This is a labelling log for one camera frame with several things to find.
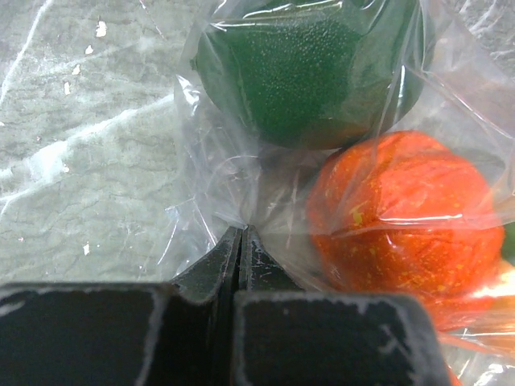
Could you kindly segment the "clear red-zip bag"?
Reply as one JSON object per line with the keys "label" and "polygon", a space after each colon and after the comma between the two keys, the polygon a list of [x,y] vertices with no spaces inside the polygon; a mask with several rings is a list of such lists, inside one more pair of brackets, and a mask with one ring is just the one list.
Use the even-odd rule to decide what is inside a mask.
{"label": "clear red-zip bag", "polygon": [[448,1],[422,6],[430,58],[413,67],[422,80],[414,107],[394,125],[350,146],[297,149],[264,142],[224,115],[204,90],[193,60],[210,15],[226,1],[208,1],[187,37],[177,75],[181,117],[177,150],[191,198],[171,209],[201,246],[214,245],[223,225],[253,225],[266,248],[302,285],[324,290],[318,254],[308,240],[305,203],[325,160],[385,133],[431,135],[469,160],[492,188],[505,229],[502,256],[514,260],[514,74],[502,71]]}

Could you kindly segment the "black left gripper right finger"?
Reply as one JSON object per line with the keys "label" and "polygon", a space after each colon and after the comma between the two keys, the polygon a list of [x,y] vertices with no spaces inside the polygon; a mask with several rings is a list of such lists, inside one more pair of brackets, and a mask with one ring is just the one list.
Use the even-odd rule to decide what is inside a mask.
{"label": "black left gripper right finger", "polygon": [[448,385],[422,306],[393,294],[302,290],[247,228],[234,296],[235,385]]}

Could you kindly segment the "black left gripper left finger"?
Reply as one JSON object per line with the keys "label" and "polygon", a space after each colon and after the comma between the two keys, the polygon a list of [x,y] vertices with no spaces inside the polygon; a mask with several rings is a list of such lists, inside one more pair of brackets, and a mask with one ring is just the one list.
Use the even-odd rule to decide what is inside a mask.
{"label": "black left gripper left finger", "polygon": [[167,282],[1,288],[4,385],[226,385],[240,230]]}

